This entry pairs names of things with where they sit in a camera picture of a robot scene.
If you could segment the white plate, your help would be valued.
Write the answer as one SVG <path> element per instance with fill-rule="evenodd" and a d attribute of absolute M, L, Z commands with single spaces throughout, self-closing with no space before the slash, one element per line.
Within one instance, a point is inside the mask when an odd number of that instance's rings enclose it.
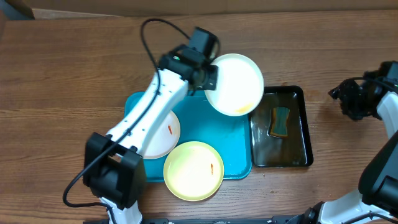
<path fill-rule="evenodd" d="M 216 89 L 205 91 L 211 106 L 227 116 L 253 111 L 264 94 L 264 78 L 257 64 L 241 54 L 225 54 L 211 64 L 218 67 Z"/>
<path fill-rule="evenodd" d="M 144 159 L 158 159 L 172 151 L 180 139 L 180 121 L 171 111 L 150 140 Z"/>

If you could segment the yellow green sponge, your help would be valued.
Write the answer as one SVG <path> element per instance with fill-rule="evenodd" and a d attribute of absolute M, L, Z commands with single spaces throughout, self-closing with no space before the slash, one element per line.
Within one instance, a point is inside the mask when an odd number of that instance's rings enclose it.
<path fill-rule="evenodd" d="M 289 114 L 290 110 L 286 107 L 276 107 L 271 110 L 270 136 L 276 138 L 286 138 L 288 136 Z"/>

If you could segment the yellow green plate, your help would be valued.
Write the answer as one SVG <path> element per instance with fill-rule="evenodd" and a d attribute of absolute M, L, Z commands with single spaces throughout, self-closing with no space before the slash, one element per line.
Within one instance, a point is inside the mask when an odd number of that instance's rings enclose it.
<path fill-rule="evenodd" d="M 164 182 L 176 197 L 196 202 L 211 197 L 224 177 L 220 154 L 210 145 L 185 142 L 173 149 L 164 163 Z"/>

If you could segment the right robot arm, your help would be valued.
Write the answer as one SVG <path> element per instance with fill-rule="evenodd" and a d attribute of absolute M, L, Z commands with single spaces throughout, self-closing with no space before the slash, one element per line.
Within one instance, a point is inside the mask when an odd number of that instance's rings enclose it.
<path fill-rule="evenodd" d="M 289 223 L 367 223 L 383 219 L 397 223 L 397 62 L 348 78 L 330 90 L 341 112 L 352 120 L 373 116 L 383 121 L 388 141 L 361 174 L 358 189 L 320 202 Z"/>

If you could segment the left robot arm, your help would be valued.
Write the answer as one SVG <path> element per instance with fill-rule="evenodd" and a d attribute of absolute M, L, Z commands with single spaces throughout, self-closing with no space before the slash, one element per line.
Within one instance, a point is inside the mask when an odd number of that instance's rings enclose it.
<path fill-rule="evenodd" d="M 125 118 L 104 136 L 93 133 L 85 145 L 78 174 L 109 215 L 108 223 L 141 223 L 137 201 L 144 190 L 144 153 L 155 132 L 189 88 L 215 90 L 220 52 L 216 35 L 195 28 L 181 44 L 154 63 L 155 74 L 144 95 Z"/>

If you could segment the blue plastic tray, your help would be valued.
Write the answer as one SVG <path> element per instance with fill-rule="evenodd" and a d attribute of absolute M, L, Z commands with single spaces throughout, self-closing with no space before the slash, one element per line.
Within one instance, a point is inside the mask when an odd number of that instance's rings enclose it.
<path fill-rule="evenodd" d="M 224 164 L 224 180 L 245 178 L 251 171 L 251 134 L 249 118 L 226 116 L 211 106 L 204 91 L 186 96 L 172 108 L 180 121 L 180 139 L 199 141 L 213 147 Z M 158 159 L 144 159 L 148 182 L 163 182 L 167 155 Z"/>

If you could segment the black water tray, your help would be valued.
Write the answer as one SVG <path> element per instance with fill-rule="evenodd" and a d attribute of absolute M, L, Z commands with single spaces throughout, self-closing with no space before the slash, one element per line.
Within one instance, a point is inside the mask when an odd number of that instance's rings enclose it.
<path fill-rule="evenodd" d="M 269 135 L 271 110 L 290 110 L 288 136 Z M 257 167 L 308 167 L 313 163 L 303 90 L 299 86 L 267 86 L 261 102 L 249 114 L 252 163 Z"/>

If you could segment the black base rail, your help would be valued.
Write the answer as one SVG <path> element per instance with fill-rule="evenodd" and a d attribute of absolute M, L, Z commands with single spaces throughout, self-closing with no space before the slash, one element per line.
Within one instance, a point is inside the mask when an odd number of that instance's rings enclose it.
<path fill-rule="evenodd" d="M 210 220 L 210 219 L 191 219 L 191 220 L 168 220 L 167 218 L 151 218 L 143 219 L 141 224 L 291 224 L 301 223 L 303 214 L 301 215 L 282 215 L 273 216 L 272 218 L 260 219 L 229 219 L 229 220 Z"/>

